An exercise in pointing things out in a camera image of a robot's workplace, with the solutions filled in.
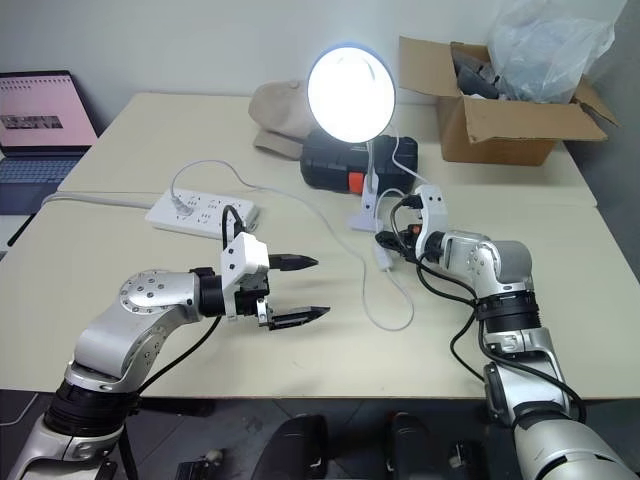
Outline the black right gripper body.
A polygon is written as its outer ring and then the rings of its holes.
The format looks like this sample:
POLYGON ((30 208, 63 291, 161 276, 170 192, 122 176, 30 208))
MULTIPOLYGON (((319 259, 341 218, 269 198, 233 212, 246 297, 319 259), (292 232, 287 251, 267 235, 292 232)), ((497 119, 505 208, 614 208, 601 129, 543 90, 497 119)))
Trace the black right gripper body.
POLYGON ((406 222, 405 226, 398 223, 397 237, 400 240, 418 239, 423 229, 422 207, 423 201, 419 194, 407 195, 397 203, 397 211, 406 222))

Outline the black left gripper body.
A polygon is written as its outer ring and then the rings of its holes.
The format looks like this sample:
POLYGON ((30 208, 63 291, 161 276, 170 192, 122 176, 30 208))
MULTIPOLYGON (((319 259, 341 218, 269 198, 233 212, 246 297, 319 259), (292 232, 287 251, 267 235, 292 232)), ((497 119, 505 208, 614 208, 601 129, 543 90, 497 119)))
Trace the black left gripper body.
POLYGON ((273 326, 273 310, 268 303, 270 286, 266 273, 246 275, 234 293, 236 315, 255 317, 260 327, 273 326))

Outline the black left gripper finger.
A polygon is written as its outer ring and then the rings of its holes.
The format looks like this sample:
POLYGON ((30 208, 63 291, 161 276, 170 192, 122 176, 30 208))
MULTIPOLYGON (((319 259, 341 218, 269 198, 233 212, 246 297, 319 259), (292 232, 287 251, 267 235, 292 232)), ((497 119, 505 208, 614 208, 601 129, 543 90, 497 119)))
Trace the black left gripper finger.
POLYGON ((271 330, 298 327, 310 323, 331 310, 328 306, 306 306, 271 317, 271 330))
POLYGON ((269 268, 279 271, 298 271, 314 267, 318 261, 312 257, 299 254, 270 254, 269 268))

